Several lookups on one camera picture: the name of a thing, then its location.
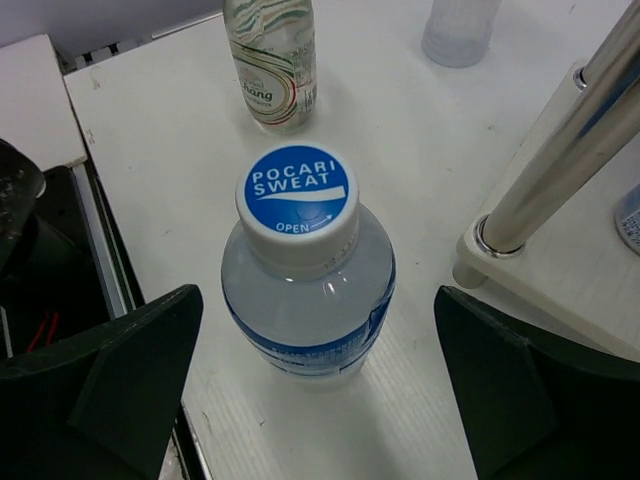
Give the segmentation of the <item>pocari sweat bottle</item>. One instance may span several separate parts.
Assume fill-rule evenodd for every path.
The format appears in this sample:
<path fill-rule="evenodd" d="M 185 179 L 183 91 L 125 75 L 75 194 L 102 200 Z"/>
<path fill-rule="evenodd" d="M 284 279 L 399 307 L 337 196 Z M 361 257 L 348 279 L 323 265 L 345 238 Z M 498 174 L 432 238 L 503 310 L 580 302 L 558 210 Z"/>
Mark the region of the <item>pocari sweat bottle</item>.
<path fill-rule="evenodd" d="M 439 65 L 467 68 L 486 54 L 501 0 L 434 0 L 421 47 Z"/>
<path fill-rule="evenodd" d="M 637 184 L 617 202 L 614 224 L 623 243 L 636 255 L 640 253 L 640 185 Z"/>
<path fill-rule="evenodd" d="M 356 374 L 382 330 L 397 267 L 353 170 L 318 146 L 285 145 L 241 177 L 235 205 L 221 287 L 244 337 L 305 383 Z"/>

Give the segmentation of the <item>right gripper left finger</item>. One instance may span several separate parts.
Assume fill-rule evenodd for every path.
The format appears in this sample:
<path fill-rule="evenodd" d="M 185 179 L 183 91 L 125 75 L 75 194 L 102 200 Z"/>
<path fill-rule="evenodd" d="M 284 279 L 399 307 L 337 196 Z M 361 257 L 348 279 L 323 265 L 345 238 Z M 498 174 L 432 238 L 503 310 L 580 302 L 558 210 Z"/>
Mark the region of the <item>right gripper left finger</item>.
<path fill-rule="evenodd" d="M 183 285 L 2 361 L 2 478 L 158 478 L 202 315 Z"/>

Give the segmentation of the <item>clear green-cap Chang bottle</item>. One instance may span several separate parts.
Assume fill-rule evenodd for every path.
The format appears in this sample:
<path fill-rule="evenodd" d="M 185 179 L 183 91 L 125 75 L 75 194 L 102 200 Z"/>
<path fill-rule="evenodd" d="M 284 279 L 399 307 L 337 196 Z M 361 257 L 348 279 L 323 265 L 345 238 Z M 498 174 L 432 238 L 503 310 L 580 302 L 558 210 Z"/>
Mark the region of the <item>clear green-cap Chang bottle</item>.
<path fill-rule="evenodd" d="M 245 104 L 265 130 L 295 131 L 317 99 L 310 1 L 225 1 L 223 19 Z"/>

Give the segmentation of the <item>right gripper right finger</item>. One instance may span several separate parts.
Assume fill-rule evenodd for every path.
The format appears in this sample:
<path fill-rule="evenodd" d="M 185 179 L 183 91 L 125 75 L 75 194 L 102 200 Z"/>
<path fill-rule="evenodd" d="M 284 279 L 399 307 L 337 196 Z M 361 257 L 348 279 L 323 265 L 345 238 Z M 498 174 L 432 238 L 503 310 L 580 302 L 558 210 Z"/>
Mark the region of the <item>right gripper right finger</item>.
<path fill-rule="evenodd" d="M 452 286 L 434 316 L 479 478 L 638 478 L 638 363 Z"/>

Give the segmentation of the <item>white two-tier wooden shelf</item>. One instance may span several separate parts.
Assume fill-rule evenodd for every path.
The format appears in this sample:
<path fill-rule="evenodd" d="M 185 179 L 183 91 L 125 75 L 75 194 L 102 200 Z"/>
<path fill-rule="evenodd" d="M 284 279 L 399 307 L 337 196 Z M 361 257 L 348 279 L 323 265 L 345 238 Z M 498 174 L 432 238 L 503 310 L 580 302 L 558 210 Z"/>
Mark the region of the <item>white two-tier wooden shelf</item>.
<path fill-rule="evenodd" d="M 567 72 L 460 236 L 455 281 L 505 287 L 639 357 L 639 256 L 615 209 L 639 183 L 639 5 Z"/>

